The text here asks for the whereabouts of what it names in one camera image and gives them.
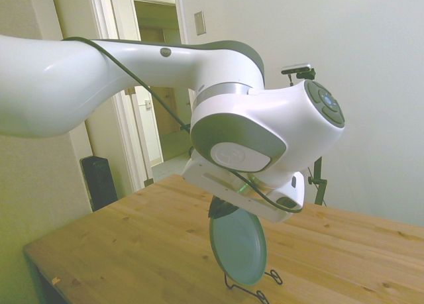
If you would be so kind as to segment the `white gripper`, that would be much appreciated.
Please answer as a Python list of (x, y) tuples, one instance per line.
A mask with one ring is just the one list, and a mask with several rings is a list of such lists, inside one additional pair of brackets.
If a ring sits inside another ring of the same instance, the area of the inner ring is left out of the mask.
[(262, 199), (245, 181), (212, 164), (198, 153), (190, 156), (183, 171), (183, 178), (218, 198), (213, 198), (208, 217), (225, 217), (239, 208), (274, 223), (286, 221), (291, 217), (287, 211), (278, 209)]

